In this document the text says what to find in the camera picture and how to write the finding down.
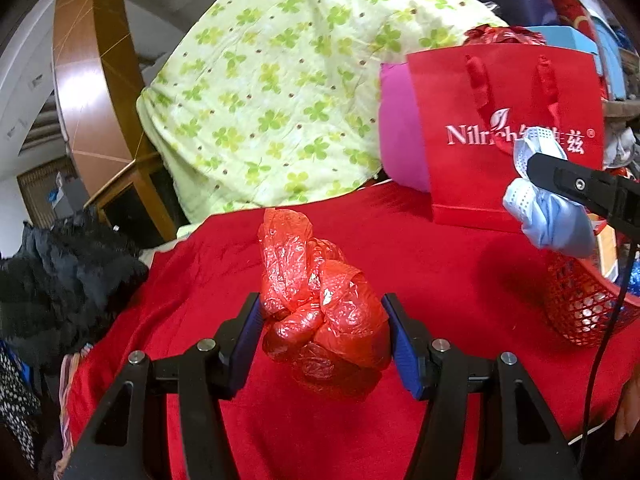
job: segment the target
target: blue box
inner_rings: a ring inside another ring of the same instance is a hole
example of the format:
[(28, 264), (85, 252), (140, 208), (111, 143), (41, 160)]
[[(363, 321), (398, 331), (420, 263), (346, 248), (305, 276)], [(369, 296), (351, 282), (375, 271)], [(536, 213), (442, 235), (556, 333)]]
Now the blue box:
[(607, 69), (607, 83), (611, 99), (626, 99), (625, 73), (622, 70), (622, 58), (620, 56), (620, 42), (609, 25), (601, 21), (597, 16), (593, 18), (593, 26), (596, 28), (598, 42), (602, 47), (602, 55)]
[(593, 54), (596, 63), (596, 72), (602, 75), (602, 62), (598, 53), (598, 46), (595, 41), (587, 38), (579, 30), (573, 27), (546, 25), (545, 27), (527, 27), (533, 32), (539, 32), (545, 37), (549, 46), (561, 46), (580, 52)]

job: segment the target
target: light blue face mask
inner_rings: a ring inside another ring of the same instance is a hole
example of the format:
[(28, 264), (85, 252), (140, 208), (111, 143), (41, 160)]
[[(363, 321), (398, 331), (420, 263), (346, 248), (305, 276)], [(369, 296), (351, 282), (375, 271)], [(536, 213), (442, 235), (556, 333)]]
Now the light blue face mask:
[(527, 177), (527, 162), (534, 153), (566, 160), (566, 153), (551, 130), (528, 128), (514, 142), (513, 161), (522, 178), (507, 188), (502, 204), (522, 222), (522, 232), (539, 249), (552, 249), (575, 258), (593, 254), (595, 236), (583, 206), (534, 186)]

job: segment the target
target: nilrich logo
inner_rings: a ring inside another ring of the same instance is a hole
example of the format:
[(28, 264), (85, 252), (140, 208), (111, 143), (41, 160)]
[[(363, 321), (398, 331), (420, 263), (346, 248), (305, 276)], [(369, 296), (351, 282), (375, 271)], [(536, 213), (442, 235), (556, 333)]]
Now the nilrich logo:
[[(502, 137), (506, 142), (512, 142), (519, 137), (522, 137), (524, 132), (529, 126), (521, 124), (519, 129), (512, 131), (511, 127), (507, 125), (507, 119), (509, 117), (510, 108), (501, 108), (496, 110), (489, 121), (489, 131), (482, 131), (477, 124), (467, 125), (460, 124), (460, 126), (453, 126), (448, 124), (447, 129), (447, 144), (455, 144), (456, 141), (461, 144), (486, 144), (493, 146), (494, 136)], [(569, 133), (558, 132), (556, 128), (550, 128), (553, 131), (556, 140), (561, 146), (566, 145), (566, 150), (571, 153), (584, 154), (583, 139), (584, 135), (580, 130), (569, 130)], [(594, 137), (595, 131), (592, 128), (587, 130), (587, 137)]]

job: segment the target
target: black cable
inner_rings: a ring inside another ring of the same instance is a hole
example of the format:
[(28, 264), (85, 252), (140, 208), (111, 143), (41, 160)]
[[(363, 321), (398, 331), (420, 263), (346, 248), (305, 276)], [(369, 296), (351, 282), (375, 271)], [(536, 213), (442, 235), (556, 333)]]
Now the black cable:
[(587, 394), (586, 394), (586, 398), (584, 399), (584, 415), (582, 418), (582, 441), (580, 443), (580, 456), (578, 457), (579, 470), (582, 469), (584, 454), (587, 451), (589, 414), (591, 411), (591, 397), (593, 396), (593, 387), (596, 382), (596, 374), (598, 373), (598, 368), (600, 367), (602, 356), (604, 355), (604, 352), (607, 349), (607, 344), (609, 343), (609, 339), (611, 339), (611, 335), (613, 334), (613, 329), (616, 326), (616, 321), (618, 320), (618, 316), (620, 315), (620, 310), (622, 310), (622, 305), (625, 302), (626, 290), (629, 286), (629, 280), (631, 279), (631, 271), (634, 266), (637, 250), (638, 250), (638, 244), (636, 242), (631, 242), (631, 246), (629, 247), (629, 254), (626, 258), (626, 266), (622, 275), (622, 283), (620, 284), (620, 293), (618, 294), (618, 299), (616, 300), (616, 304), (613, 307), (613, 310), (611, 311), (611, 319), (609, 319), (607, 328), (604, 331), (604, 336), (602, 336), (602, 341), (600, 342), (600, 346), (598, 347), (598, 351), (596, 352), (596, 357), (593, 360), (593, 365), (591, 365), (589, 383), (587, 384)]

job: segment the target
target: pink pillow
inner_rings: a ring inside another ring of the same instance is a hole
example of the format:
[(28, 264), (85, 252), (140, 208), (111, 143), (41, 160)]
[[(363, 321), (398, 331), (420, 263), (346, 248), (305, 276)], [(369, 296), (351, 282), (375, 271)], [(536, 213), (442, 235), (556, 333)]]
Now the pink pillow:
[(422, 127), (407, 63), (383, 63), (380, 67), (378, 123), (386, 174), (402, 186), (429, 192)]

